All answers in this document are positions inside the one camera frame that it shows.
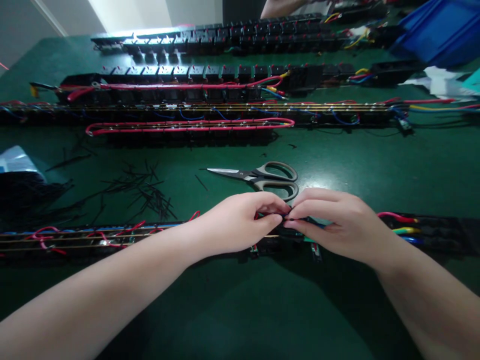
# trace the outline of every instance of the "forearm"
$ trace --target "forearm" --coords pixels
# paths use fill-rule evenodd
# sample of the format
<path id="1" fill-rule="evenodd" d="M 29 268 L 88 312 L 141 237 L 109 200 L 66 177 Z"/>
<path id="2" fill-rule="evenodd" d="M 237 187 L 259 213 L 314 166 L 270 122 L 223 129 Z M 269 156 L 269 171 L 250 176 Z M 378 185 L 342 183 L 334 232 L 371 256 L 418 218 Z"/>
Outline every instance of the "forearm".
<path id="1" fill-rule="evenodd" d="M 92 359 L 188 266 L 181 227 L 155 234 L 64 280 L 0 323 L 5 359 Z"/>
<path id="2" fill-rule="evenodd" d="M 408 243 L 396 259 L 378 278 L 423 356 L 480 359 L 480 298 Z"/>
<path id="3" fill-rule="evenodd" d="M 261 19 L 288 16 L 307 4 L 307 0 L 266 0 Z"/>

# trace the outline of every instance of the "blue storage box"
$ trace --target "blue storage box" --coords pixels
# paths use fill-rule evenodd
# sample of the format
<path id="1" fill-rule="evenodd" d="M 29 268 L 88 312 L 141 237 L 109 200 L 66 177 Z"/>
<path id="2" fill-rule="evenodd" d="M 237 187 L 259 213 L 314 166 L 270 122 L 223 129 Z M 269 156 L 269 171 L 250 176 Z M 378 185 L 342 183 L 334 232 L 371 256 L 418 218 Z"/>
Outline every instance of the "blue storage box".
<path id="1" fill-rule="evenodd" d="M 430 0 L 399 25 L 406 34 L 390 51 L 448 68 L 480 57 L 480 0 Z"/>

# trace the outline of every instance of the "scissors blade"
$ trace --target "scissors blade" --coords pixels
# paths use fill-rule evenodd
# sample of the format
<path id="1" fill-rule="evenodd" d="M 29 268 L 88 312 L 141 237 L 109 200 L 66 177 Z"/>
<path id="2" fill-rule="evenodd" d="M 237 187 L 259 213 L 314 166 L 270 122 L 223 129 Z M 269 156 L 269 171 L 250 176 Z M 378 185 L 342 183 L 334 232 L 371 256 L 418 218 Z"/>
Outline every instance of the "scissors blade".
<path id="1" fill-rule="evenodd" d="M 211 173 L 220 174 L 231 178 L 243 179 L 245 177 L 245 174 L 243 174 L 240 170 L 217 168 L 208 168 L 207 170 Z"/>

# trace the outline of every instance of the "hand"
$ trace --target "hand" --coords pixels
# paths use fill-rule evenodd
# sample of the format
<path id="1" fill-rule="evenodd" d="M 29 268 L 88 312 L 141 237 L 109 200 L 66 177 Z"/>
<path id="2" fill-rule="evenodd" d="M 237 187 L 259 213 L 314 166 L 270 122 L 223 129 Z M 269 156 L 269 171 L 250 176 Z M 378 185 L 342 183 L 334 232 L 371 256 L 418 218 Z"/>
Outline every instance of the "hand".
<path id="1" fill-rule="evenodd" d="M 272 192 L 248 192 L 227 197 L 210 211 L 180 228 L 189 232 L 201 259 L 235 253 L 256 244 L 283 221 L 290 211 Z M 256 212 L 273 213 L 254 220 Z"/>
<path id="2" fill-rule="evenodd" d="M 329 220 L 324 229 L 301 218 Z M 308 188 L 293 202 L 286 217 L 288 229 L 295 229 L 333 253 L 358 260 L 376 270 L 392 265 L 411 246 L 395 235 L 360 198 L 346 192 Z"/>

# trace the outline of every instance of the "gray scissors handle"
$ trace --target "gray scissors handle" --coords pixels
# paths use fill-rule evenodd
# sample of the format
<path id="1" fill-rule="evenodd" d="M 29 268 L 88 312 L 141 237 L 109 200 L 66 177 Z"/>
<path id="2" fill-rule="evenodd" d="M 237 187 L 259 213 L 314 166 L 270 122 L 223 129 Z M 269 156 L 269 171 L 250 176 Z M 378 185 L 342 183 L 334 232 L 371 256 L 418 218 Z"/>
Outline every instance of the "gray scissors handle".
<path id="1" fill-rule="evenodd" d="M 280 181 L 280 180 L 267 180 L 264 178 L 254 178 L 250 182 L 260 191 L 265 191 L 264 187 L 273 187 L 273 188 L 290 188 L 292 189 L 292 194 L 288 197 L 283 198 L 284 202 L 290 201 L 299 194 L 299 187 L 296 183 L 291 181 Z"/>
<path id="2" fill-rule="evenodd" d="M 277 174 L 273 174 L 271 172 L 268 172 L 266 168 L 268 166 L 272 166 L 272 165 L 273 166 L 277 165 L 277 166 L 280 166 L 282 168 L 287 169 L 288 171 L 290 171 L 292 177 L 277 175 Z M 280 180 L 280 181 L 286 181 L 286 182 L 295 182 L 299 178 L 299 175 L 297 174 L 297 172 L 295 171 L 295 169 L 293 167 L 291 167 L 290 165 L 288 165 L 284 162 L 280 162 L 280 161 L 268 161 L 263 166 L 257 167 L 256 169 L 252 170 L 251 172 L 253 174 L 257 175 L 257 176 L 264 177 L 266 179 Z"/>

